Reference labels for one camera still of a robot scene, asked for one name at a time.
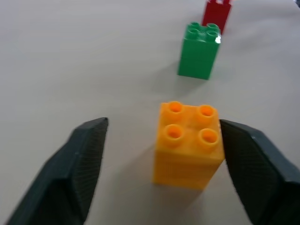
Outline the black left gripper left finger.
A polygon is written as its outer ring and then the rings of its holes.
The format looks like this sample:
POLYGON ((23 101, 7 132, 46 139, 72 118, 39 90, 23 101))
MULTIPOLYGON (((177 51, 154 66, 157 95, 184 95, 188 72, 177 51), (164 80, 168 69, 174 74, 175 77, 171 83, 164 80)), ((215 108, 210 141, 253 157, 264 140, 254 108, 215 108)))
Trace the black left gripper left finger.
POLYGON ((42 166, 5 225, 84 225, 103 158, 107 117, 87 121, 42 166))

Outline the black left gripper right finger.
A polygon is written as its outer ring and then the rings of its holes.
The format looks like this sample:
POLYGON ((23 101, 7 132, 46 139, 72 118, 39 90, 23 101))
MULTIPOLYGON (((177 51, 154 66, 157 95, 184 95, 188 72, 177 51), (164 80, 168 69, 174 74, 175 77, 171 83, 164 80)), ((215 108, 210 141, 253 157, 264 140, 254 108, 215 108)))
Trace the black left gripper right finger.
POLYGON ((300 225, 300 170, 260 130, 220 120, 228 172, 252 225, 300 225))

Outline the orange toy building block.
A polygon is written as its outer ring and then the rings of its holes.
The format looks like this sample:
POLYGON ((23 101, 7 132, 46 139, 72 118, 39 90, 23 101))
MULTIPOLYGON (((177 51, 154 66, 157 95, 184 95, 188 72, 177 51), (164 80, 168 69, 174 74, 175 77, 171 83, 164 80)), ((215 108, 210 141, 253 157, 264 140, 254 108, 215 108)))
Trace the orange toy building block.
POLYGON ((154 183, 204 190, 224 159, 217 109, 177 101, 161 104, 154 183))

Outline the green toy building block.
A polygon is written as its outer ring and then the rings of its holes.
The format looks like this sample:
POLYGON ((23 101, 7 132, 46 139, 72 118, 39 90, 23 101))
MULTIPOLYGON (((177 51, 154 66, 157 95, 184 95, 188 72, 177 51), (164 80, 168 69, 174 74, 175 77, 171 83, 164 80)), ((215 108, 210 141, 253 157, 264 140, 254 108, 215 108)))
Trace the green toy building block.
POLYGON ((208 80, 220 44, 221 33, 216 24, 188 24, 181 45, 178 75, 208 80))

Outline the red toy building block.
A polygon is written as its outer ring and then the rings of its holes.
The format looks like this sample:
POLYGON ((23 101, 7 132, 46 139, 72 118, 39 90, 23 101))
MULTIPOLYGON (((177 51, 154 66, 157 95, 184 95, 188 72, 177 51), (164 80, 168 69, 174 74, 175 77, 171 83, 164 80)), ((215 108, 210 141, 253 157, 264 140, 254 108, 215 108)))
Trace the red toy building block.
POLYGON ((221 34, 223 34, 232 8, 231 1, 232 0, 207 0, 202 18, 202 26, 206 26, 208 23, 214 23, 220 28, 221 34))

